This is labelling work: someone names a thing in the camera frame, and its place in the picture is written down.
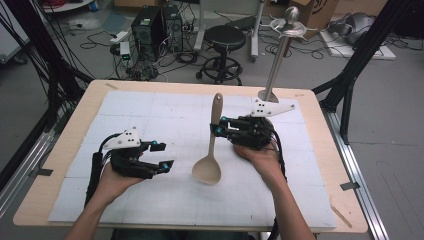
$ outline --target spoon handle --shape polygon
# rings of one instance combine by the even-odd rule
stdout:
[[[211,123],[219,124],[219,119],[221,118],[222,105],[224,99],[221,93],[217,93],[213,99],[212,103],[212,113],[211,113]],[[211,133],[211,139],[209,142],[209,155],[213,155],[213,150],[215,148],[215,135]]]

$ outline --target wooden spoon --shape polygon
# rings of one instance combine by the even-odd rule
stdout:
[[[219,124],[222,113],[223,98],[221,93],[217,93],[212,103],[211,123]],[[221,169],[213,155],[215,148],[215,135],[211,133],[209,141],[209,152],[204,158],[197,161],[191,173],[194,178],[202,183],[215,185],[221,180]]]

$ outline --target black metal frame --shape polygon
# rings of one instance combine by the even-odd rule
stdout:
[[[336,112],[337,105],[344,99],[340,135],[347,145],[349,144],[349,117],[355,82],[395,24],[408,10],[412,1],[389,0],[365,35],[365,38],[359,43],[358,48],[342,72],[336,78],[312,89],[315,94],[330,89],[325,99],[320,101],[321,108],[328,112]]]
[[[49,105],[46,113],[41,117],[37,125],[22,143],[21,147],[1,171],[0,192],[22,163],[39,135],[43,131],[49,131],[54,126],[58,116],[57,112],[63,102],[67,100],[78,101],[84,94],[84,90],[78,85],[75,78],[79,78],[85,83],[90,83],[94,80],[92,77],[74,68],[64,60],[31,1],[4,0],[4,3],[25,31],[31,43],[37,49],[38,54],[46,63],[46,74],[48,76],[45,77],[49,85],[47,93]],[[12,32],[9,33],[19,44],[22,44],[19,36],[14,35]],[[21,47],[25,51],[28,50],[25,45],[21,45]],[[33,59],[31,60],[35,65],[34,67],[37,69],[36,63]],[[59,87],[65,93],[65,97],[59,96]]]

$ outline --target chair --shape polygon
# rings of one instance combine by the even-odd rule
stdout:
[[[196,78],[202,78],[203,73],[205,73],[208,77],[215,80],[215,84],[237,79],[238,85],[241,86],[242,83],[239,75],[243,72],[243,68],[240,63],[227,57],[227,55],[228,52],[235,51],[244,46],[246,43],[244,33],[234,27],[216,26],[205,32],[204,40],[211,48],[220,53],[220,56],[206,60],[202,69],[196,73]]]

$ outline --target forearm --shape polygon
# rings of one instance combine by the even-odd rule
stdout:
[[[315,239],[284,179],[269,184],[282,240]]]
[[[84,211],[75,221],[69,233],[66,235],[66,240],[91,240],[94,238],[100,218],[108,206],[107,203],[104,203],[100,200],[101,199],[93,196],[93,198],[84,208]]]

